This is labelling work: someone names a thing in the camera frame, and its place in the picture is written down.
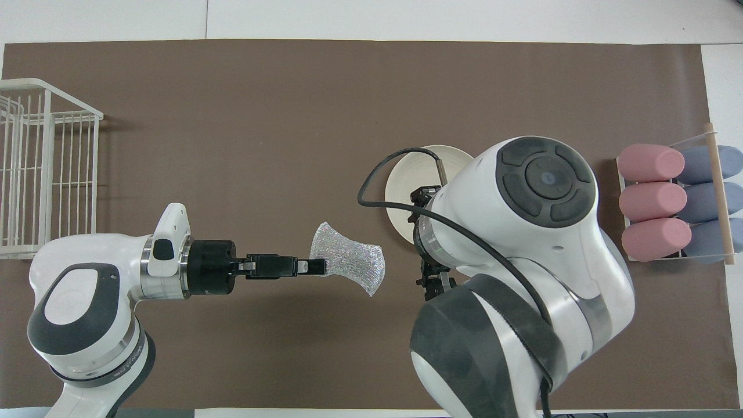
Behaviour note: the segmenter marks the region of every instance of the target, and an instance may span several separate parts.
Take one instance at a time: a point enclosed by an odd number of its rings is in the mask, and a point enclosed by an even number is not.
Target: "white robot casing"
[[[561,176],[570,178],[562,191],[555,190]],[[509,193],[528,196],[517,197],[522,201],[515,203],[510,196],[505,196]],[[528,201],[532,197],[542,202],[541,208],[529,206],[536,202]],[[457,222],[490,243],[534,286],[548,308],[554,333],[562,343],[565,374],[624,329],[635,311],[629,271],[619,251],[597,224],[597,205],[596,179],[585,160],[567,145],[544,137],[512,138],[489,148],[442,187],[427,205],[431,211]],[[418,233],[426,252],[439,263],[457,268],[469,277],[486,274],[490,280],[500,280],[536,311],[534,300],[519,281],[468,238],[423,216],[418,220]],[[534,405],[542,371],[503,315],[478,292],[473,293],[490,319],[504,353],[506,370],[501,371],[510,377],[515,406],[515,411],[510,413],[521,418],[535,417]],[[444,293],[431,302],[446,296]],[[419,315],[416,326],[425,320]],[[454,367],[459,359],[450,356],[446,360],[439,359],[439,364],[431,364],[414,347],[415,337],[416,329],[411,343],[413,364],[439,405],[454,417],[490,416],[486,410],[467,405],[462,400],[463,393],[456,393],[457,390],[442,377],[442,373]],[[456,344],[444,340],[446,337],[439,334],[430,336],[427,341],[440,344],[441,350],[448,350],[447,344]],[[564,378],[564,375],[555,376],[553,389]],[[497,416],[496,411],[492,411],[492,416]]]

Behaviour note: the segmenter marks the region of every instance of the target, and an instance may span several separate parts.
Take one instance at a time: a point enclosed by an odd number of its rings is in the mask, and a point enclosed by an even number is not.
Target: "white tile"
[[[210,0],[208,38],[743,42],[731,0]]]
[[[719,132],[717,140],[743,149],[743,45],[702,45],[701,55],[710,120]],[[728,181],[743,184],[743,173]],[[743,256],[736,257],[736,262],[734,266],[725,266],[725,277],[738,365],[738,393],[743,400]]]
[[[200,39],[207,0],[0,0],[0,16],[0,48],[12,42]]]

